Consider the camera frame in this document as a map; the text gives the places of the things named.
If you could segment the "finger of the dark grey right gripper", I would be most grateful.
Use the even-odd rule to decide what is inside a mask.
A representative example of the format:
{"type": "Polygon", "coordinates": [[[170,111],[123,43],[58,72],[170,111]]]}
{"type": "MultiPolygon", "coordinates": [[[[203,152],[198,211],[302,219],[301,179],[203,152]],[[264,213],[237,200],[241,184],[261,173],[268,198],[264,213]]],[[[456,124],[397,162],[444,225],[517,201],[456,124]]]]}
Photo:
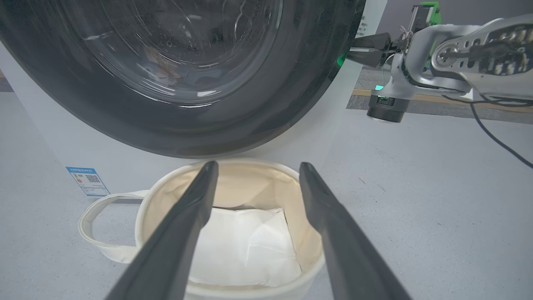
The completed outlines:
{"type": "Polygon", "coordinates": [[[388,51],[373,48],[352,47],[346,58],[369,68],[379,69],[388,57],[388,51]]]}
{"type": "Polygon", "coordinates": [[[355,38],[352,42],[353,48],[386,50],[391,44],[389,33],[380,33],[355,38]]]}

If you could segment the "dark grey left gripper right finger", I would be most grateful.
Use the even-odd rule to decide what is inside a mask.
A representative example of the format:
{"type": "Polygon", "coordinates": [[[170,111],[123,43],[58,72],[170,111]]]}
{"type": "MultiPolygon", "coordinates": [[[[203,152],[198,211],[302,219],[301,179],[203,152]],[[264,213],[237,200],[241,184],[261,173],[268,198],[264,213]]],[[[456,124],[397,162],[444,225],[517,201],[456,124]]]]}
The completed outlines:
{"type": "Polygon", "coordinates": [[[411,297],[315,167],[299,166],[306,217],[321,235],[336,300],[409,300],[411,297]]]}

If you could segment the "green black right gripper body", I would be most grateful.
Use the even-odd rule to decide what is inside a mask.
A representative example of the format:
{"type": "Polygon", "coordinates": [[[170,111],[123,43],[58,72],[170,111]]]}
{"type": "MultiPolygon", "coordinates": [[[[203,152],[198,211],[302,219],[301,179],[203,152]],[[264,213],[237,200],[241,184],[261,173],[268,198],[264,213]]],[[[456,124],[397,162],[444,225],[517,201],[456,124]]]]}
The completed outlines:
{"type": "Polygon", "coordinates": [[[413,5],[411,13],[407,27],[400,25],[394,31],[392,29],[387,31],[389,41],[385,48],[386,57],[391,57],[396,53],[407,53],[416,33],[441,23],[441,12],[437,1],[426,1],[419,5],[413,5]]]}

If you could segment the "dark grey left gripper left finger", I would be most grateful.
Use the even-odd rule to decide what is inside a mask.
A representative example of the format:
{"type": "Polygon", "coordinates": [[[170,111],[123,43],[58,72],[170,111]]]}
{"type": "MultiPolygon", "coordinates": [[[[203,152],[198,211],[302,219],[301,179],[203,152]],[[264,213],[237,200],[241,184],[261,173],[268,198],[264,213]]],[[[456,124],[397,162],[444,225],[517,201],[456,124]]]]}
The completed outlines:
{"type": "Polygon", "coordinates": [[[108,294],[109,300],[182,300],[202,228],[211,216],[219,166],[202,166],[108,294]]]}

